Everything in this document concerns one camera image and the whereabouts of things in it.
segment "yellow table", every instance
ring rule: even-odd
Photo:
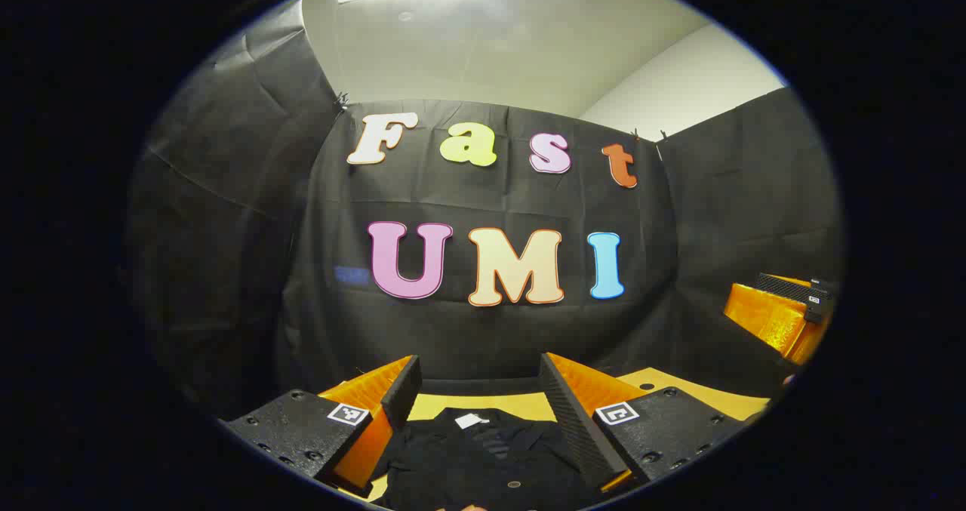
[[[676,386],[680,390],[687,392],[687,394],[691,394],[691,396],[703,401],[705,404],[711,405],[712,408],[718,409],[723,414],[738,420],[745,420],[749,416],[756,414],[756,412],[762,411],[768,403],[767,398],[753,398],[714,390],[714,388],[690,383],[690,381],[683,380],[683,378],[670,376],[670,374],[653,368],[640,370],[618,378],[619,380],[623,380],[624,383],[630,383],[635,386],[651,383],[654,385],[654,388],[649,392],[654,392],[668,386]],[[516,394],[513,396],[441,396],[436,394],[419,394],[413,404],[413,410],[410,411],[408,420],[430,420],[435,418],[445,408],[497,408],[503,409],[508,414],[528,420],[556,421],[555,416],[553,416],[553,410],[549,407],[546,396],[542,392],[535,394]],[[386,476],[374,479],[372,484],[372,493],[369,494],[369,497],[365,498],[366,501],[376,500],[377,497],[383,496],[384,491],[386,491]],[[348,494],[348,496],[358,498],[358,496],[348,491],[343,491],[342,489],[339,489],[339,491],[342,491],[343,494]]]

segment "letter i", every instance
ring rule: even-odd
[[[617,277],[620,236],[613,232],[594,232],[587,236],[587,243],[594,248],[594,263],[597,266],[597,282],[590,288],[591,297],[610,299],[624,294],[624,285]]]

